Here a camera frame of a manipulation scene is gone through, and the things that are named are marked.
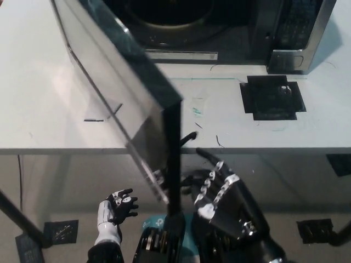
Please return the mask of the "right white-black robot hand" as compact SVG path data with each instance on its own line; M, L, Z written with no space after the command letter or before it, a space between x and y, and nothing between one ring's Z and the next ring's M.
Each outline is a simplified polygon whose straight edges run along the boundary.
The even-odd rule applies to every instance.
M269 236L268 223L244 181L219 157L200 147L196 153L213 165L190 171L181 182L197 215L238 240L253 242Z

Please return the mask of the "left white-black robot hand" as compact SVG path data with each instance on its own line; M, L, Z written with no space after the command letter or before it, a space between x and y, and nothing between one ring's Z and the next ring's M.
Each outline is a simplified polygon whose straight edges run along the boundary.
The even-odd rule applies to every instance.
M132 188L119 190L110 194L100 202L97 216L97 226L104 223L111 223L115 226L122 224L126 218L135 217L138 213L138 205L135 202L137 197L131 197Z

